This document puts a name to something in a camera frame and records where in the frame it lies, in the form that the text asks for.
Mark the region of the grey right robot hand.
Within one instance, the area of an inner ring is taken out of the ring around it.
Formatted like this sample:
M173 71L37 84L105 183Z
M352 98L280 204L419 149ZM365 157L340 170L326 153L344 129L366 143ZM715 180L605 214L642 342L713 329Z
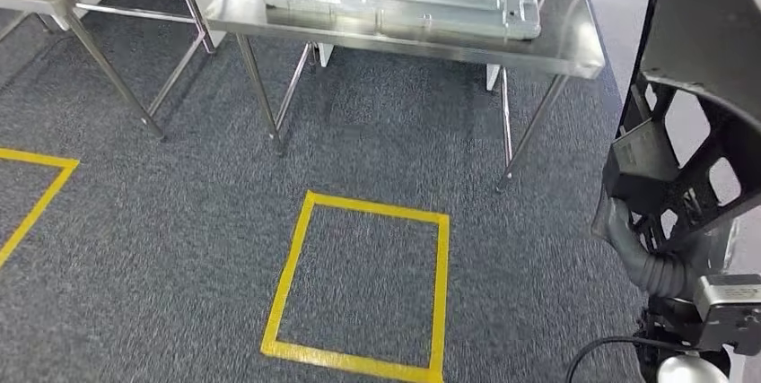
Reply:
M660 259L640 242L633 216L644 224L657 217L677 174L665 127L651 120L621 134L608 149L591 232L614 248L635 283Z

